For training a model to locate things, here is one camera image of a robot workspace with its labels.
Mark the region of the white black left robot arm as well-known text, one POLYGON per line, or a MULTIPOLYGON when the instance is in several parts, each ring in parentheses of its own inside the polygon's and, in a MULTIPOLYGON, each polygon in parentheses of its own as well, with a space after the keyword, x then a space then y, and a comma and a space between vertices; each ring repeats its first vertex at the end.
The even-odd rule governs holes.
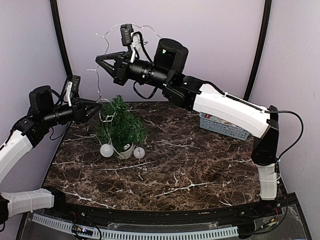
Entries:
MULTIPOLYGON (((40 86, 29 93, 30 107, 27 115, 19 119, 10 130, 8 139, 0 147, 0 179, 4 180, 19 160, 34 149, 51 128, 69 122, 88 122, 102 103, 72 97, 67 104, 54 104, 56 91, 49 85, 40 86)), ((0 223, 22 213, 51 209, 60 218, 67 218, 70 206, 64 202, 65 194, 54 187, 22 192, 0 193, 0 223)))

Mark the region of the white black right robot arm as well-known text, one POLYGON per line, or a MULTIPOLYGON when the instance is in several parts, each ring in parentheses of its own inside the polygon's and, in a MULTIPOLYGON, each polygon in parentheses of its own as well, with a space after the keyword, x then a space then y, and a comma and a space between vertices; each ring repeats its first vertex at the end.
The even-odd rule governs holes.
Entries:
POLYGON ((128 80, 162 90, 162 95, 188 111, 208 114, 234 124, 254 136, 251 159, 258 168, 260 198, 255 213, 266 217, 275 208, 279 142, 279 114, 274 107, 258 106, 219 89, 210 81, 182 73, 188 49, 176 40, 162 38, 153 62, 135 59, 134 51, 98 55, 96 63, 109 73, 115 84, 128 80))

